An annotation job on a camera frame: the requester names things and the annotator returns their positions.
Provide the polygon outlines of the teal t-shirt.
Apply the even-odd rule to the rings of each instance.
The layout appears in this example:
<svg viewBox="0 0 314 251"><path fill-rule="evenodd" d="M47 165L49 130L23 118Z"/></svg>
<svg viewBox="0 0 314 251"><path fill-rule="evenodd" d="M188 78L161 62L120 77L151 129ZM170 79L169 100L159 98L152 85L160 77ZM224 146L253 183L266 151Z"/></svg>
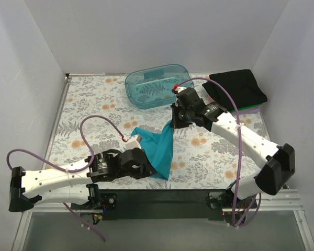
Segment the teal t-shirt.
<svg viewBox="0 0 314 251"><path fill-rule="evenodd" d="M149 162L157 171L155 177L168 180L173 159L174 128L171 120L164 126L161 133L153 133L142 128L135 128L131 135L142 137L141 147L144 149Z"/></svg>

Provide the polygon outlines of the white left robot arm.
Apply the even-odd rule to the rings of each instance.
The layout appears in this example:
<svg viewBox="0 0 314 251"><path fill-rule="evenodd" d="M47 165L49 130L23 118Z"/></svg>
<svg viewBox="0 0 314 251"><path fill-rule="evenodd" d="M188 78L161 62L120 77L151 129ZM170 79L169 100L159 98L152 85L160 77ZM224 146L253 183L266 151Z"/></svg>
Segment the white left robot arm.
<svg viewBox="0 0 314 251"><path fill-rule="evenodd" d="M74 203L96 209L105 197L98 183L129 176L142 179L157 174L144 150L107 150L64 170L26 171L14 167L9 188L10 212L24 212L43 203Z"/></svg>

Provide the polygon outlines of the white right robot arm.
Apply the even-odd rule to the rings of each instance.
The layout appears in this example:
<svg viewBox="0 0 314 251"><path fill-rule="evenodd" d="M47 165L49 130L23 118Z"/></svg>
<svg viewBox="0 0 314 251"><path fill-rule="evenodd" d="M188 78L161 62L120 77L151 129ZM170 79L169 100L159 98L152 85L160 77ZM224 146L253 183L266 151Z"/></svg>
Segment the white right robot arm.
<svg viewBox="0 0 314 251"><path fill-rule="evenodd" d="M260 171L241 178L228 188L227 204L240 207L245 199L257 193L276 195L295 173L295 150L289 144L271 142L244 125L237 124L233 115L216 102L205 104L193 88L173 90L176 102L172 108L172 127L175 129L195 124L217 134L251 158Z"/></svg>

